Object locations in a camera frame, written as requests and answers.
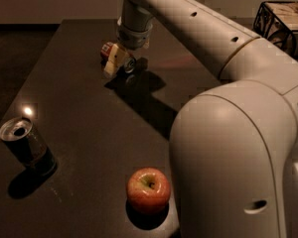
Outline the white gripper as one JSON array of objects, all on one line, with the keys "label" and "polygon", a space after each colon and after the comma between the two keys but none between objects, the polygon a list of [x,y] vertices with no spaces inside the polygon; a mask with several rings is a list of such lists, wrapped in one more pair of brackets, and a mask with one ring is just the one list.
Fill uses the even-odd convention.
[{"label": "white gripper", "polygon": [[127,28],[122,18],[118,19],[116,36],[119,44],[106,43],[102,46],[102,58],[106,61],[103,72],[106,77],[113,78],[116,75],[129,57],[127,50],[149,48],[152,28],[152,20],[149,20],[144,30],[136,31]]}]

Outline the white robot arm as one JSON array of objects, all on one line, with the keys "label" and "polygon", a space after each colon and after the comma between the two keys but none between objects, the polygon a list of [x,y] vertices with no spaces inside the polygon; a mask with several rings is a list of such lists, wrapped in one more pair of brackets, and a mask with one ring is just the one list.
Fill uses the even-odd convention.
[{"label": "white robot arm", "polygon": [[283,177],[298,142],[298,62],[195,0],[124,0],[118,42],[157,19],[223,85],[192,98],[170,133],[182,238],[287,238]]}]

